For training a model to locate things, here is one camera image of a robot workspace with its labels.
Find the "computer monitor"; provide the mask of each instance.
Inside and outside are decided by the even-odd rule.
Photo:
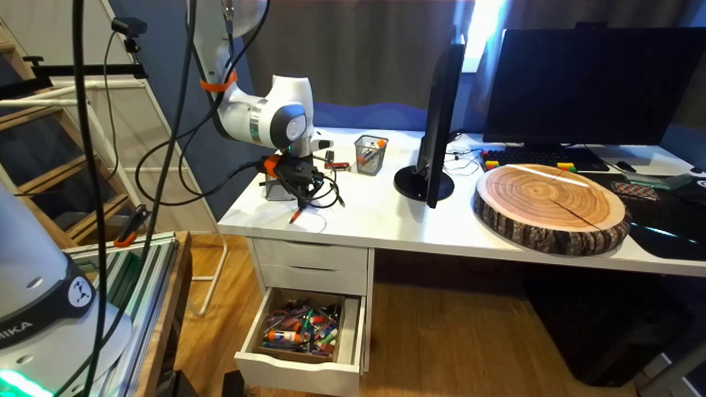
[[[398,192],[415,201],[426,201],[428,207],[437,207],[437,201],[443,201],[454,192],[454,181],[443,174],[443,155],[450,140],[463,54],[463,35],[454,30],[434,67],[426,132],[420,144],[416,163],[402,169],[394,174]]]
[[[510,30],[483,142],[660,144],[706,30]]]

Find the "white machine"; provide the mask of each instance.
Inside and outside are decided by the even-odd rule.
[[[222,0],[222,20],[231,39],[251,32],[264,0]],[[219,106],[219,119],[229,140],[280,151],[264,157],[261,171],[298,198],[305,210],[324,176],[312,163],[313,97],[307,78],[273,78],[266,97],[253,97],[227,86]],[[83,378],[66,382],[87,364],[94,340],[98,294],[77,266],[46,237],[34,214],[0,186],[0,395],[66,395],[79,393]],[[98,378],[122,355],[130,340],[130,318],[118,321],[109,304],[107,334]]]

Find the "wooden floor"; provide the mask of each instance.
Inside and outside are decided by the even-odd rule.
[[[194,275],[219,264],[214,238],[194,238]],[[479,272],[461,279],[454,264],[379,257],[372,299],[371,371],[361,395],[463,395],[463,397],[632,397],[633,387],[592,389],[576,382],[512,279]],[[227,266],[202,318],[205,285],[194,282],[177,368],[198,395],[220,397],[222,376],[261,302],[261,292],[240,238],[229,243]],[[249,395],[300,395],[249,389]]]

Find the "wooden slice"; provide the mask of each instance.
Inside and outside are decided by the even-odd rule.
[[[604,255],[629,232],[626,210],[614,192],[549,167],[489,171],[477,186],[472,207],[501,237],[548,255]]]

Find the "drawer front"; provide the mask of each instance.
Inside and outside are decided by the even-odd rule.
[[[368,249],[262,238],[251,248],[264,287],[367,296]]]
[[[264,354],[257,354],[261,323],[269,308],[273,292],[264,290],[264,300],[244,339],[243,350],[237,354],[237,366],[247,387],[285,389],[318,395],[358,395],[361,374],[361,339],[367,324],[365,299],[355,300],[354,312],[347,312],[339,324],[339,362],[289,362]]]

